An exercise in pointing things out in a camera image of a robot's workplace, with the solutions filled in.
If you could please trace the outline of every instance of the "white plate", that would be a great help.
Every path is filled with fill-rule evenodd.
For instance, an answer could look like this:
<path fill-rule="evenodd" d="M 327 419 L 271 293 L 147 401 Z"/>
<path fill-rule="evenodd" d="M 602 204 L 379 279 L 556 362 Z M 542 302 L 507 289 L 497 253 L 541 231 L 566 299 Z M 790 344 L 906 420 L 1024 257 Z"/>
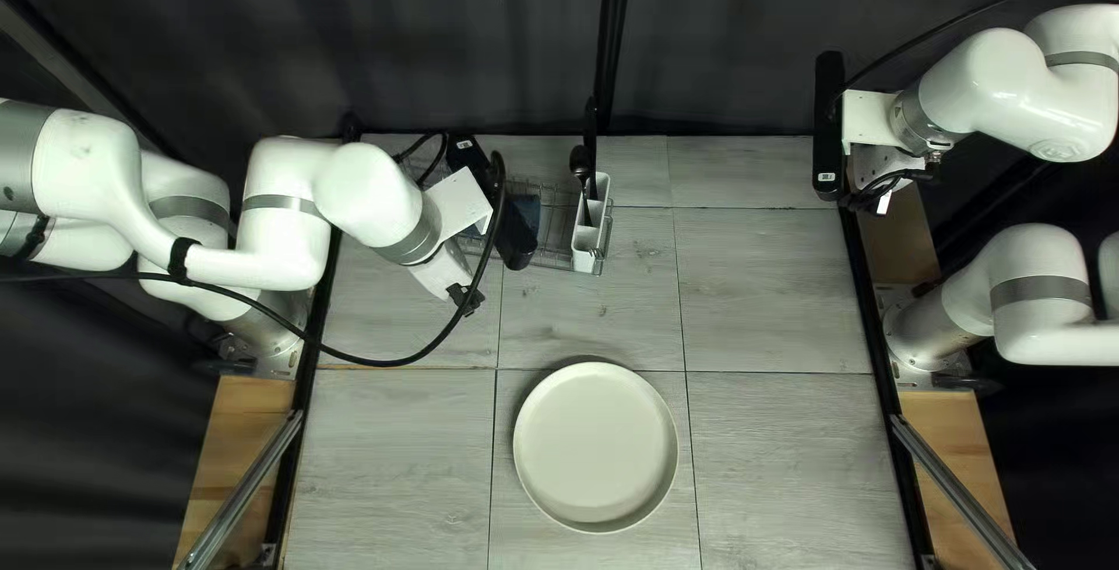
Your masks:
<path fill-rule="evenodd" d="M 648 517 L 673 486 L 678 456 L 676 422 L 660 393 L 609 363 L 579 363 L 544 379 L 513 430 L 528 497 L 584 533 L 612 533 Z"/>

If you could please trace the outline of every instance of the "plate rim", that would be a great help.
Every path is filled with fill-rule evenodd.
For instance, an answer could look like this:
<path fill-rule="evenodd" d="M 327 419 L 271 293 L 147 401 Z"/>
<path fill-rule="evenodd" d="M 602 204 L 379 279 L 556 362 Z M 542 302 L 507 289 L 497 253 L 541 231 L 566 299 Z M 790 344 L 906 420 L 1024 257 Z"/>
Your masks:
<path fill-rule="evenodd" d="M 648 506 L 642 505 L 641 507 L 638 507 L 638 510 L 636 510 L 633 513 L 629 514 L 629 515 L 636 515 L 639 512 L 642 513 L 636 520 L 632 520 L 631 522 L 629 522 L 629 523 L 627 523 L 627 524 L 624 524 L 622 526 L 619 526 L 618 529 L 611 529 L 611 530 L 604 530 L 604 531 L 590 531 L 590 530 L 580 529 L 580 527 L 577 527 L 577 526 L 575 526 L 573 524 L 601 524 L 601 523 L 606 523 L 606 522 L 620 521 L 620 520 L 623 520 L 626 516 L 618 517 L 618 518 L 614 518 L 612 521 L 603 521 L 601 523 L 595 523 L 595 522 L 579 523 L 579 522 L 574 522 L 574 521 L 564 521 L 564 520 L 560 518 L 558 516 L 556 516 L 552 511 L 549 511 L 548 508 L 545 508 L 540 504 L 540 502 L 536 499 L 536 496 L 533 495 L 533 492 L 528 488 L 528 485 L 525 484 L 525 477 L 523 475 L 524 473 L 521 470 L 520 459 L 517 458 L 517 454 L 520 451 L 519 448 L 518 448 L 518 446 L 519 446 L 518 438 L 521 437 L 523 428 L 524 428 L 524 426 L 521 423 L 521 420 L 524 419 L 523 412 L 526 409 L 530 409 L 530 407 L 536 405 L 544 396 L 546 396 L 546 394 L 551 390 L 551 387 L 556 382 L 560 382 L 560 380 L 562 380 L 564 377 L 564 374 L 566 374 L 566 373 L 573 373 L 576 370 L 577 371 L 600 370 L 600 371 L 606 372 L 608 374 L 612 374 L 612 375 L 615 375 L 615 376 L 624 377 L 631 384 L 633 384 L 634 381 L 636 381 L 636 386 L 641 387 L 641 390 L 643 392 L 647 392 L 647 393 L 651 392 L 652 399 L 655 400 L 655 405 L 657 405 L 658 408 L 660 408 L 661 412 L 664 413 L 664 415 L 668 418 L 668 424 L 666 424 L 666 426 L 670 427 L 670 429 L 671 429 L 671 439 L 673 439 L 673 443 L 675 445 L 676 449 L 675 449 L 675 456 L 674 456 L 674 458 L 671 458 L 671 474 L 669 476 L 667 476 L 668 482 L 664 486 L 665 492 L 660 495 L 659 498 L 657 498 L 657 502 L 655 504 L 651 504 L 651 505 L 648 505 Z M 525 495 L 528 496 L 528 499 L 532 501 L 532 503 L 536 506 L 536 508 L 538 508 L 540 511 L 540 513 L 543 513 L 544 515 L 546 515 L 548 517 L 548 520 L 551 520 L 552 522 L 555 522 L 556 524 L 560 524 L 561 526 L 563 526 L 565 529 L 568 529 L 571 531 L 574 531 L 576 533 L 584 533 L 584 534 L 590 534 L 590 535 L 608 535 L 608 534 L 612 534 L 612 533 L 620 533 L 620 532 L 626 531 L 628 529 L 632 529 L 632 527 L 637 526 L 638 524 L 641 524 L 642 522 L 645 522 L 646 520 L 648 520 L 648 517 L 650 515 L 652 515 L 653 513 L 657 512 L 658 508 L 660 508 L 660 505 L 662 505 L 665 503 L 665 498 L 667 498 L 668 494 L 671 493 L 673 487 L 676 485 L 676 476 L 677 476 L 677 474 L 679 473 L 679 469 L 680 469 L 680 462 L 679 462 L 680 461 L 680 436 L 679 436 L 679 428 L 676 426 L 676 417 L 673 414 L 673 410 L 671 410 L 671 408 L 669 408 L 668 402 L 665 401 L 665 396 L 661 395 L 660 392 L 657 391 L 657 389 L 652 384 L 650 384 L 648 380 L 646 380 L 645 377 L 642 377 L 637 372 L 634 372 L 634 371 L 632 371 L 632 370 L 630 370 L 628 367 L 614 364 L 614 363 L 608 363 L 608 362 L 602 362 L 602 361 L 586 361 L 586 362 L 580 362 L 580 363 L 572 363 L 572 364 L 570 364 L 567 366 L 564 366 L 564 367 L 561 367 L 561 368 L 558 368 L 556 371 L 553 371 L 547 376 L 545 376 L 544 380 L 542 380 L 539 383 L 537 383 L 535 386 L 533 386 L 532 391 L 529 391 L 528 395 L 525 398 L 525 400 L 520 403 L 520 407 L 517 409 L 517 419 L 514 422 L 513 437 L 510 438 L 510 446 L 509 447 L 510 447 L 510 452 L 513 454 L 514 468 L 516 469 L 516 473 L 517 473 L 517 482 L 520 484 L 520 488 L 525 490 Z"/>

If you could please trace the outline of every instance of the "gray tile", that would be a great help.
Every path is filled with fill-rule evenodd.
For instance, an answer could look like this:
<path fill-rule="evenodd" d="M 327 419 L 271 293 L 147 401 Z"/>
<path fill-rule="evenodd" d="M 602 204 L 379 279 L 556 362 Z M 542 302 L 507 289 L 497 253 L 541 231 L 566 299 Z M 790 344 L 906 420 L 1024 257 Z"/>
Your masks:
<path fill-rule="evenodd" d="M 618 208 L 601 277 L 507 271 L 500 367 L 598 355 L 634 371 L 684 368 L 671 209 Z"/>
<path fill-rule="evenodd" d="M 707 570 L 912 568 L 868 375 L 689 373 Z"/>
<path fill-rule="evenodd" d="M 492 371 L 316 375 L 289 570 L 486 568 Z"/>
<path fill-rule="evenodd" d="M 599 138 L 599 170 L 610 175 L 614 205 L 671 207 L 667 140 L 659 136 Z"/>
<path fill-rule="evenodd" d="M 812 190 L 811 138 L 668 138 L 668 166 L 676 207 L 835 207 Z"/>
<path fill-rule="evenodd" d="M 521 400 L 544 375 L 545 372 L 498 372 L 490 568 L 699 568 L 684 374 L 641 374 L 665 398 L 676 420 L 680 460 L 673 488 L 645 522 L 606 535 L 576 533 L 551 521 L 536 508 L 517 478 L 510 448 L 514 422 Z"/>
<path fill-rule="evenodd" d="M 470 267 L 478 259 L 467 256 Z M 486 302 L 413 367 L 493 367 L 501 314 L 500 260 L 490 260 L 479 287 Z M 344 236 L 323 340 L 342 352 L 373 358 L 407 356 L 426 345 L 454 314 L 454 303 L 424 290 L 407 269 Z M 320 365 L 339 364 L 323 354 Z"/>
<path fill-rule="evenodd" d="M 689 371 L 869 371 L 834 211 L 675 216 Z"/>

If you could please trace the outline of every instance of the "utensil holder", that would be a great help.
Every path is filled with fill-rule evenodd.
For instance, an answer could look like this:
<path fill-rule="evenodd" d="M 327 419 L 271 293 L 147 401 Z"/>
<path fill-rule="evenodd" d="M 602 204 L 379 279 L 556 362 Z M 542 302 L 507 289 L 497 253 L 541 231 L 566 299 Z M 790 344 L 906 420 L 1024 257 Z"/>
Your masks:
<path fill-rule="evenodd" d="M 594 274 L 595 263 L 600 263 L 601 267 L 610 234 L 610 217 L 606 214 L 610 200 L 610 175 L 595 172 L 594 184 L 599 199 L 586 200 L 586 205 L 583 205 L 586 193 L 580 193 L 579 205 L 575 207 L 575 231 L 571 236 L 571 268 L 580 273 Z"/>

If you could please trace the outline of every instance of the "spoon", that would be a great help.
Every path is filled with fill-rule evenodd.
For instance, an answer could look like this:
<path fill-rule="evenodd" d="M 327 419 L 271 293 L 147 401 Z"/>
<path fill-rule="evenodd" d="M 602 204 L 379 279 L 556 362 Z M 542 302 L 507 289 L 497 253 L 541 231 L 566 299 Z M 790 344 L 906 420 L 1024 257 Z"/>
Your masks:
<path fill-rule="evenodd" d="M 594 223 L 591 222 L 591 206 L 586 203 L 589 198 L 586 185 L 587 181 L 594 176 L 594 169 L 591 167 L 592 161 L 591 149 L 583 144 L 579 144 L 571 149 L 571 159 L 567 161 L 567 166 L 571 168 L 571 174 L 579 179 L 583 191 L 583 217 L 586 218 L 586 224 L 591 227 L 594 226 Z"/>

